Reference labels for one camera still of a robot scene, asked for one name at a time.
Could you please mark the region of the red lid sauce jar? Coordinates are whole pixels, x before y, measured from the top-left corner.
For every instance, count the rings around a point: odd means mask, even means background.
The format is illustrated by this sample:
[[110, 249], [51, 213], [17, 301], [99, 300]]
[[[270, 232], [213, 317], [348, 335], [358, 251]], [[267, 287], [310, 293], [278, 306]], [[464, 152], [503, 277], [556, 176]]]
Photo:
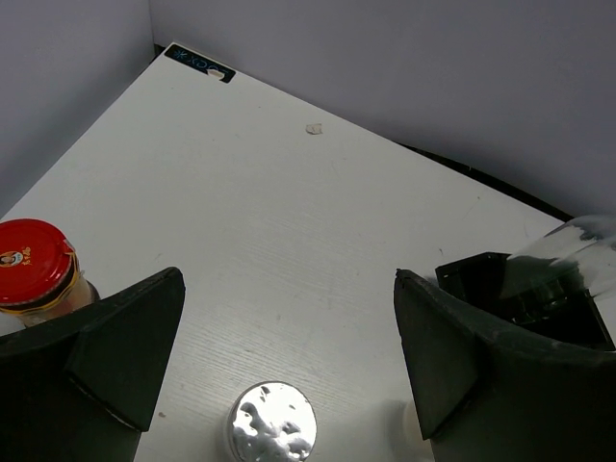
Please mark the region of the red lid sauce jar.
[[26, 328], [100, 299], [75, 247], [53, 224], [35, 218], [1, 223], [1, 313]]

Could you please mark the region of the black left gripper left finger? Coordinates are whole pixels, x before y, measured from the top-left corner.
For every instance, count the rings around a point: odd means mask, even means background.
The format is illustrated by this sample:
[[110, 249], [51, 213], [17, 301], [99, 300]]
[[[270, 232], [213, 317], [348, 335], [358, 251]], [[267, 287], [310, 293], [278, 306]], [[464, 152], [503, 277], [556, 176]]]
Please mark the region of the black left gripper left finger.
[[131, 461], [148, 431], [186, 287], [170, 267], [1, 338], [4, 461]]

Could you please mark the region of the round clear glass bottle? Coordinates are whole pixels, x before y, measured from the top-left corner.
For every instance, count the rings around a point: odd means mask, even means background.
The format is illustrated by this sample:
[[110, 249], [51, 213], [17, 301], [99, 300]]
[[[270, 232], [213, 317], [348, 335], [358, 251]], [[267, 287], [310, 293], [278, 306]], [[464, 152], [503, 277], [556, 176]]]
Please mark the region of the round clear glass bottle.
[[615, 217], [573, 218], [507, 258], [504, 294], [515, 295], [571, 273], [594, 299], [615, 296]]

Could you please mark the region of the clear jar silver lid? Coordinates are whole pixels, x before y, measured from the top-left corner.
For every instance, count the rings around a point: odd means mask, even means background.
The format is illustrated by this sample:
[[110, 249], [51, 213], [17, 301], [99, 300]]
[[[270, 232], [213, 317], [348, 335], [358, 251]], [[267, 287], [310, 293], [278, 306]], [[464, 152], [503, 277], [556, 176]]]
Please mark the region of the clear jar silver lid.
[[238, 396], [223, 431], [233, 461], [305, 461], [318, 424], [310, 400], [297, 387], [264, 381]]

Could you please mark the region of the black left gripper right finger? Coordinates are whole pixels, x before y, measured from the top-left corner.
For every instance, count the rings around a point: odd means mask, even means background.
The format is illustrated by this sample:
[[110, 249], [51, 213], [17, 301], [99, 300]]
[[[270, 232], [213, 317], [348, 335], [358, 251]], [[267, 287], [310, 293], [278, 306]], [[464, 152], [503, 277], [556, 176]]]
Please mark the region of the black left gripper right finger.
[[529, 332], [397, 272], [394, 308], [438, 461], [611, 461], [615, 356]]

